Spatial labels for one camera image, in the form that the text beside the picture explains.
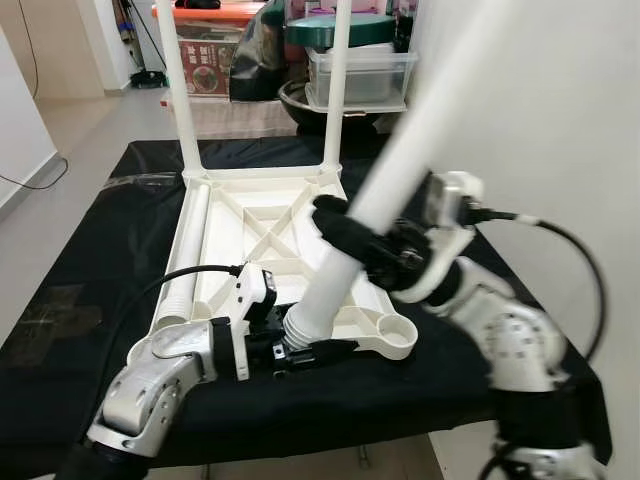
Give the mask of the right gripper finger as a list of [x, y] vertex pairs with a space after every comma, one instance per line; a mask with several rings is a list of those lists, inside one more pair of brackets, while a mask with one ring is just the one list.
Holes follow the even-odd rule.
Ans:
[[334, 195], [314, 198], [314, 225], [334, 250], [365, 266], [387, 265], [387, 251], [374, 230], [347, 215], [349, 202]]

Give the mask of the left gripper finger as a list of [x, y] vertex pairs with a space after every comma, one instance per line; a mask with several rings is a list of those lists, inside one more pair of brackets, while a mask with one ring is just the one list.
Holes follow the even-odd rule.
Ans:
[[356, 340], [317, 340], [296, 351], [296, 371], [320, 369], [320, 367], [348, 360], [355, 355]]

